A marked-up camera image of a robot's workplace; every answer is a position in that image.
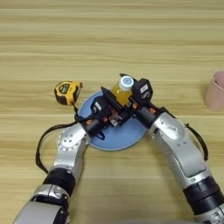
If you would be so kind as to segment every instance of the white cap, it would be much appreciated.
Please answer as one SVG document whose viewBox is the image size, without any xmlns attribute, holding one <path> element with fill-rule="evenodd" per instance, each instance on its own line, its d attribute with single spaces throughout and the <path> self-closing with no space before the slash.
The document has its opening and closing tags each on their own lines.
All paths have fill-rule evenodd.
<svg viewBox="0 0 224 224">
<path fill-rule="evenodd" d="M 119 87 L 122 91 L 130 91 L 133 85 L 134 80 L 128 75 L 125 75 L 120 79 Z"/>
</svg>

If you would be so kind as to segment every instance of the blue plate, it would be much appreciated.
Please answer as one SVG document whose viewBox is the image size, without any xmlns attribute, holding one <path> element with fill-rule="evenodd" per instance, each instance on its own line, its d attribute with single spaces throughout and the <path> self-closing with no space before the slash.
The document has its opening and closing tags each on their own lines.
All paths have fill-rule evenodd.
<svg viewBox="0 0 224 224">
<path fill-rule="evenodd" d="M 87 117 L 91 114 L 90 105 L 94 98 L 99 95 L 102 95 L 102 92 L 91 95 L 82 104 L 79 110 L 80 116 Z M 118 151 L 137 143 L 143 137 L 146 128 L 137 119 L 130 118 L 121 127 L 110 126 L 102 132 L 105 135 L 105 139 L 101 140 L 98 137 L 94 137 L 90 144 L 101 150 Z"/>
</svg>

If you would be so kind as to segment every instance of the small bottle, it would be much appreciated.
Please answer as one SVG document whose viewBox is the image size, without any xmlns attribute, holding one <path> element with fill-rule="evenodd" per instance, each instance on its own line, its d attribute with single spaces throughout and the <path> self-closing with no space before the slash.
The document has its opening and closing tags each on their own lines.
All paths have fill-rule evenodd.
<svg viewBox="0 0 224 224">
<path fill-rule="evenodd" d="M 129 102 L 129 97 L 132 95 L 131 88 L 133 85 L 134 80 L 128 75 L 125 75 L 112 87 L 111 92 L 121 105 L 124 106 Z"/>
</svg>

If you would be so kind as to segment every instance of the cup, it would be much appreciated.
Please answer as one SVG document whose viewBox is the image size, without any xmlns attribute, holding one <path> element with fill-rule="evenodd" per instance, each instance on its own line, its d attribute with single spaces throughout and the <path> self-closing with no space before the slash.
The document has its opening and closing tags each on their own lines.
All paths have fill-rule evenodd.
<svg viewBox="0 0 224 224">
<path fill-rule="evenodd" d="M 224 71 L 213 75 L 206 91 L 205 104 L 212 111 L 224 109 Z"/>
</svg>

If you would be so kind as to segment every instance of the yellow tape measure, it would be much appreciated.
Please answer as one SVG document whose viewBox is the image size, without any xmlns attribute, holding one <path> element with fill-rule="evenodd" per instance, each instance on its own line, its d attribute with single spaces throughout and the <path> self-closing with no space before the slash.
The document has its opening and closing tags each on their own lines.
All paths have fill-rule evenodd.
<svg viewBox="0 0 224 224">
<path fill-rule="evenodd" d="M 78 81 L 62 81 L 55 89 L 55 97 L 58 103 L 63 105 L 74 105 L 79 98 L 82 83 Z"/>
</svg>

